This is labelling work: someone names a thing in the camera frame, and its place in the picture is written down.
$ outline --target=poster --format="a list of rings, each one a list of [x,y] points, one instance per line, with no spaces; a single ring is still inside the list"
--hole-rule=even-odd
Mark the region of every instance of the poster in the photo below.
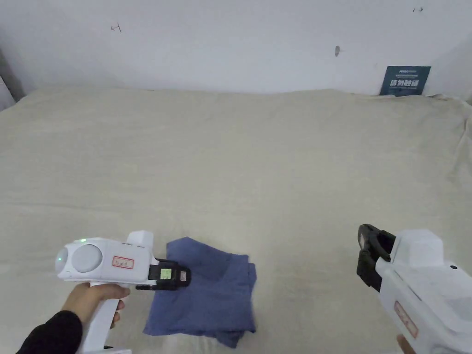
[[[431,67],[387,67],[380,96],[421,95]]]

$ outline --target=red label sticker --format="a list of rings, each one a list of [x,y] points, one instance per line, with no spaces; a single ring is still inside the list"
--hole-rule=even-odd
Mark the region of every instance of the red label sticker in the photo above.
[[[113,267],[133,269],[135,266],[135,261],[125,257],[113,257],[113,262],[111,263]]]
[[[405,327],[408,329],[410,334],[413,338],[416,339],[418,336],[418,327],[416,327],[415,323],[412,321],[408,313],[404,310],[404,308],[400,305],[398,301],[395,301],[395,305],[393,305],[393,309],[395,310],[396,314],[400,317]]]

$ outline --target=mark on wall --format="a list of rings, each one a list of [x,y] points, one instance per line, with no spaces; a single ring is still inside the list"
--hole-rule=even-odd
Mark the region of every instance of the mark on wall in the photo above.
[[[111,25],[111,30],[114,31],[115,29],[119,29],[119,32],[122,33],[122,32],[121,32],[121,27],[119,26],[119,23],[118,23],[118,22],[117,22],[117,25],[118,25],[118,26],[115,26],[115,27],[113,27],[113,25]]]

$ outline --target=blue cloth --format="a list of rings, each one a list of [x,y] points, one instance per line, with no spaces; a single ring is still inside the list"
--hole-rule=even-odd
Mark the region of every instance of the blue cloth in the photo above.
[[[251,303],[256,267],[247,255],[184,237],[167,244],[167,259],[188,267],[192,282],[176,291],[156,291],[145,334],[207,336],[236,348],[245,331],[256,331]]]

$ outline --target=hand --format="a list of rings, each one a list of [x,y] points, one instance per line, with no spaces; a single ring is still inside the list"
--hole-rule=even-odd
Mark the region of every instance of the hand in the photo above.
[[[400,346],[404,354],[416,354],[413,348],[411,347],[410,343],[408,343],[406,338],[401,334],[396,337],[396,341],[398,342],[398,345]]]
[[[72,290],[62,310],[75,313],[82,324],[86,325],[90,322],[100,301],[121,299],[128,296],[129,293],[130,290],[128,288],[121,287],[118,284],[102,284],[90,287],[90,283],[82,283]],[[125,303],[120,300],[117,311],[122,310],[124,307]],[[110,328],[115,327],[115,322],[119,321],[119,318],[119,313],[115,312]]]

